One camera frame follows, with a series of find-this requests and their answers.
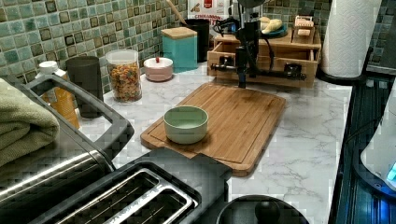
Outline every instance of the air fryer handle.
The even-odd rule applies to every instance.
[[[114,158],[134,135],[134,128],[127,119],[87,91],[61,77],[44,75],[25,86],[37,95],[42,95],[54,87],[60,87],[75,94],[81,101],[100,111],[111,122],[111,126],[94,143],[111,158]]]

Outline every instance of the teal canister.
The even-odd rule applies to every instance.
[[[197,33],[186,27],[162,30],[163,57],[174,63],[174,72],[194,70],[197,62]]]

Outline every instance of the bread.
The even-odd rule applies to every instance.
[[[267,26],[268,23],[270,23],[270,20],[268,17],[261,17],[260,18],[260,29],[264,30]]]
[[[262,30],[262,33],[264,35],[271,33],[273,31],[279,29],[280,27],[282,27],[282,23],[283,23],[282,20],[279,20],[279,19],[270,20],[270,22],[265,27],[265,29]]]

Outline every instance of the toaster slot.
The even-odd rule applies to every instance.
[[[137,173],[107,190],[58,223],[104,223],[158,183],[158,179],[146,172]]]
[[[185,198],[181,197],[172,189],[166,189],[129,216],[122,224],[171,223],[181,213],[188,213],[188,210],[192,208],[192,203],[188,205],[188,201]]]

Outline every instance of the green mosaic tile backsplash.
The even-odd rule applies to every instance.
[[[381,60],[394,8],[383,0],[371,46],[370,64]],[[173,0],[187,18],[187,0]],[[275,0],[262,13],[292,25],[302,10],[313,10],[325,36],[329,0]],[[38,64],[69,58],[100,58],[105,92],[110,91],[104,56],[113,49],[136,49],[140,65],[162,51],[161,29],[173,27],[175,15],[164,0],[0,0],[0,73],[22,81],[35,78]]]

